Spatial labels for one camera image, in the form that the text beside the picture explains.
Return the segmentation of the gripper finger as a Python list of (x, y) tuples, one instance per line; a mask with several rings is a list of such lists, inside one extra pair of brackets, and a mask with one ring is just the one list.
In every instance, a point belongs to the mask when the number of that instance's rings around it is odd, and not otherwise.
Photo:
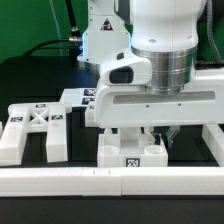
[(179, 126), (171, 126), (166, 132), (166, 138), (167, 138), (167, 143), (169, 148), (172, 147), (173, 141), (179, 132), (180, 132)]
[(144, 133), (149, 137), (149, 145), (159, 145), (160, 144), (160, 135), (154, 132), (153, 127), (144, 127)]

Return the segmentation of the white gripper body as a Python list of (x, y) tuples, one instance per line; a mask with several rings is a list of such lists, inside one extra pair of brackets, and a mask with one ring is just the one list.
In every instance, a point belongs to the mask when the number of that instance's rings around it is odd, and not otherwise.
[(224, 123), (224, 68), (197, 70), (181, 92), (154, 93), (152, 64), (125, 50), (100, 64), (94, 121), (101, 128)]

